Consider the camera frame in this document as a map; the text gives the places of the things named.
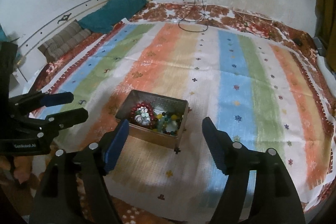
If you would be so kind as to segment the person's left hand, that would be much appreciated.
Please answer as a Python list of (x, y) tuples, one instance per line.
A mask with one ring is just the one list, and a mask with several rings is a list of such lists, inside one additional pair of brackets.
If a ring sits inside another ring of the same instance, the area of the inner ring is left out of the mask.
[[(14, 171), (13, 177), (19, 184), (27, 182), (31, 176), (33, 156), (17, 156), (14, 158)], [(1, 156), (1, 172), (11, 170), (11, 163), (5, 157)]]

